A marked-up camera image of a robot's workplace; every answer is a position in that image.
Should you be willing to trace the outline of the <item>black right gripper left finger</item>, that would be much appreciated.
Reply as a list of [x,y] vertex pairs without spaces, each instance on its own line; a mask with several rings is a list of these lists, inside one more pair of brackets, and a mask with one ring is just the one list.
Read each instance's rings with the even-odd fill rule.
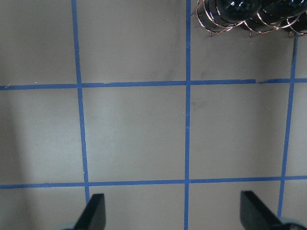
[[104,194],[93,194],[74,225],[75,230],[104,230],[106,206]]

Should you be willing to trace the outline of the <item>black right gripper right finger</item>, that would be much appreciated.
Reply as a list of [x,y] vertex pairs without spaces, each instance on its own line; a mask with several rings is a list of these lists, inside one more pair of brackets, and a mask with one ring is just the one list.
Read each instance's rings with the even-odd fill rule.
[[252,191],[240,193],[240,222],[245,230],[288,229]]

